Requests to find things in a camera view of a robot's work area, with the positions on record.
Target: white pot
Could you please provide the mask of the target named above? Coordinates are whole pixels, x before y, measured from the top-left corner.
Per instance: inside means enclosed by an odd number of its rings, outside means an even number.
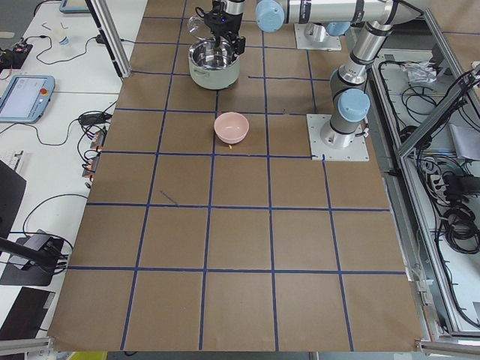
[[[220,90],[231,86],[240,74],[240,61],[232,61],[232,48],[226,40],[215,49],[213,40],[201,40],[190,46],[190,76],[205,89]]]

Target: mounting plate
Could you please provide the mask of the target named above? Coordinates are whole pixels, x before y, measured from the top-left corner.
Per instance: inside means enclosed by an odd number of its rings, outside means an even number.
[[[307,114],[312,160],[321,161],[325,156],[325,161],[369,161],[367,145],[363,136],[356,137],[352,144],[343,150],[331,148],[322,141],[320,130],[331,117],[326,114]],[[360,125],[357,132],[362,132]]]
[[[295,24],[295,38],[297,40],[297,49],[305,50],[326,50],[340,51],[342,45],[338,36],[325,35],[325,40],[321,43],[315,43],[305,37],[305,28],[308,24]]]

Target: pink bowl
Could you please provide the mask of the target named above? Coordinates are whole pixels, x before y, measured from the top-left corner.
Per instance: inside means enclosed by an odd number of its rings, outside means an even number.
[[[227,144],[240,143],[247,136],[248,128],[247,118],[237,112],[225,112],[214,123],[218,138]]]

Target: white keyboard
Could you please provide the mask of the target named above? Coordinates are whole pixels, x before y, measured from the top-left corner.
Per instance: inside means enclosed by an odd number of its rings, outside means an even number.
[[[6,163],[12,170],[18,173],[24,161],[23,150],[0,151],[0,161]]]

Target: light blue cap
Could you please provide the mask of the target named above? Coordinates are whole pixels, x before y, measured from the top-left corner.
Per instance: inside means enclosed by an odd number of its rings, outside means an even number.
[[[330,22],[327,25],[327,32],[331,36],[340,36],[350,29],[350,21]]]
[[[338,101],[338,112],[348,122],[360,122],[370,109],[370,98],[362,90],[349,88]]]
[[[284,9],[275,0],[262,0],[255,13],[256,23],[264,32],[276,32],[285,21]]]

